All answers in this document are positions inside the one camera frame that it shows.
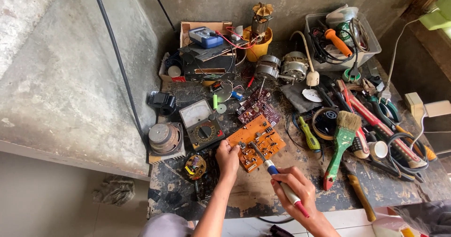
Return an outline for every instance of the white plug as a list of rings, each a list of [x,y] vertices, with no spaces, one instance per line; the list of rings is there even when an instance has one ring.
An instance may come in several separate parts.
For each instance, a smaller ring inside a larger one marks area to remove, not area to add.
[[[317,86],[319,84],[319,73],[318,71],[310,71],[307,74],[307,85],[308,86]]]

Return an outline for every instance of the green battery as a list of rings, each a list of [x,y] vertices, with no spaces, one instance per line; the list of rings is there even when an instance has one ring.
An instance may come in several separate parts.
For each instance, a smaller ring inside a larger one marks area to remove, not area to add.
[[[218,96],[213,94],[213,109],[216,110],[216,108],[218,108]]]

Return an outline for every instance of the yellow handle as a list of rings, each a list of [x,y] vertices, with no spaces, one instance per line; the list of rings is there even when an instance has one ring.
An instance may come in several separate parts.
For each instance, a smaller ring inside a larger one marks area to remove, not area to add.
[[[336,46],[336,48],[338,48],[338,50],[340,50],[341,53],[346,55],[346,57],[352,55],[352,51],[349,49],[348,46],[346,46],[346,44],[340,38],[337,37],[337,35],[335,35],[335,31],[333,29],[327,30],[324,33],[324,36],[326,37],[326,39],[331,40],[332,43]]]
[[[354,188],[354,191],[357,194],[358,199],[360,200],[360,202],[364,206],[364,209],[365,209],[368,221],[369,222],[375,221],[376,220],[376,213],[374,212],[373,207],[369,203],[368,197],[365,194],[365,192],[363,191],[362,186],[360,185],[360,182],[358,181],[357,176],[352,175],[352,174],[348,174],[348,178],[349,178],[349,183]]]
[[[405,130],[404,130],[403,128],[401,128],[401,126],[399,126],[399,125],[395,126],[395,128],[396,128],[396,130],[398,130],[398,132],[407,133],[407,134],[413,136],[410,132],[405,131]],[[412,143],[412,142],[413,142],[413,140],[410,139],[410,138],[405,138],[405,140],[406,140],[408,143]],[[426,155],[427,155],[429,161],[434,161],[434,160],[437,159],[437,155],[435,155],[435,153],[431,150],[431,148],[429,148],[429,147],[427,147],[427,146],[424,146],[424,148],[425,148],[425,150],[426,150]],[[418,148],[418,146],[417,146],[416,144],[414,144],[414,149],[415,149],[415,151],[416,151],[418,154],[420,154],[421,156],[424,156],[424,155],[421,153],[420,148]]]

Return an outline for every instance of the brown circuit board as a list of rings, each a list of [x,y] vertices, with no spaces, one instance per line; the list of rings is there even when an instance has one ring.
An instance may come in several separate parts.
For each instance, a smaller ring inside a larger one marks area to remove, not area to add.
[[[246,102],[236,110],[240,115],[238,119],[243,124],[248,124],[251,120],[255,119],[258,115],[263,114],[268,123],[274,127],[280,120],[280,115],[277,113],[268,103],[267,99],[271,94],[267,90],[262,90],[262,96],[258,99],[259,90],[256,90]]]
[[[241,151],[238,157],[247,172],[251,172],[263,164],[263,160],[249,146],[250,142],[254,142],[257,145],[265,159],[271,158],[286,145],[285,141],[271,127],[263,115],[257,116],[243,128],[229,136],[227,141],[231,147],[237,144],[240,146]]]

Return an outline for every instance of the orange handle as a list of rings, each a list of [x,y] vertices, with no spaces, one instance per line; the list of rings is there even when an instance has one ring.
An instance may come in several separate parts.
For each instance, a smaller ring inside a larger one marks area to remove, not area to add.
[[[327,30],[324,33],[324,36],[326,36],[326,39],[331,40],[335,47],[338,48],[338,50],[340,50],[342,54],[346,55],[347,57],[352,55],[352,51],[340,38],[335,35],[335,31],[333,29]]]
[[[405,130],[404,130],[403,128],[401,128],[401,126],[399,126],[399,125],[395,126],[395,128],[396,128],[396,130],[398,130],[398,132],[407,133],[407,134],[413,136],[410,132],[405,131]],[[410,139],[410,138],[405,138],[405,140],[406,140],[407,142],[410,142],[410,143],[413,142],[413,140]],[[434,161],[434,160],[437,159],[437,155],[435,155],[435,153],[431,150],[431,148],[427,147],[426,145],[424,146],[424,148],[426,149],[426,155],[427,155],[429,161]],[[415,149],[415,151],[416,151],[418,154],[420,154],[421,156],[424,156],[424,155],[421,153],[420,148],[418,148],[418,146],[417,146],[416,144],[414,144],[414,149]]]

